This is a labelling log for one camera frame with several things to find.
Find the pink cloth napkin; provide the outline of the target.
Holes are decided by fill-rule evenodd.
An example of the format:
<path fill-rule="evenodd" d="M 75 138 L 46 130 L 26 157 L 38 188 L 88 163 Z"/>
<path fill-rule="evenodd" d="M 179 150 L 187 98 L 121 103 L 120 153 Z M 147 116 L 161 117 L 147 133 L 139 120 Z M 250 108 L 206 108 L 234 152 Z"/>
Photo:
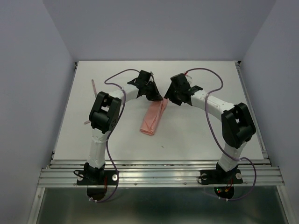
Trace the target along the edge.
<path fill-rule="evenodd" d="M 153 101 L 146 111 L 140 131 L 143 134 L 153 136 L 156 132 L 160 119 L 165 111 L 169 100 L 163 99 L 161 101 Z"/>

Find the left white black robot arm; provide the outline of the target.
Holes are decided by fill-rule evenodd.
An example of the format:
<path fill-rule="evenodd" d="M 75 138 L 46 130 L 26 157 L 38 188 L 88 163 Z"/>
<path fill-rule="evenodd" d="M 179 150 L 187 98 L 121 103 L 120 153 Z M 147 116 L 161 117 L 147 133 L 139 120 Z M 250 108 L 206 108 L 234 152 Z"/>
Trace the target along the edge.
<path fill-rule="evenodd" d="M 124 86 L 111 82 L 112 78 L 127 71 L 138 72 L 138 77 Z M 157 106 L 154 113 L 155 122 L 162 115 L 162 108 L 166 105 L 166 99 L 159 93 L 152 72 L 126 69 L 106 79 L 104 84 L 118 87 L 118 90 L 111 93 L 100 91 L 89 114 L 92 143 L 84 171 L 88 173 L 88 179 L 94 184 L 103 181 L 108 140 L 123 114 L 125 104 L 130 100 L 145 96 L 152 105 Z"/>

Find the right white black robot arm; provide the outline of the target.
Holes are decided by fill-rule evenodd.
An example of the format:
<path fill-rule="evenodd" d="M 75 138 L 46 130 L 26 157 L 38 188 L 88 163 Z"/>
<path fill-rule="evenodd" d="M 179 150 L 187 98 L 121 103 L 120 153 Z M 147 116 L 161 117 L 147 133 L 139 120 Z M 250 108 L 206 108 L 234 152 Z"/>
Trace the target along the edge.
<path fill-rule="evenodd" d="M 220 182 L 226 182 L 232 176 L 232 170 L 238 165 L 240 155 L 248 141 L 256 133 L 256 127 L 246 104 L 232 104 L 213 97 L 201 87 L 190 86 L 185 74 L 171 77 L 171 84 L 165 95 L 172 103 L 182 103 L 205 111 L 210 130 L 212 125 L 209 115 L 221 122 L 222 137 L 225 146 L 221 148 L 222 156 L 215 170 L 215 177 Z"/>

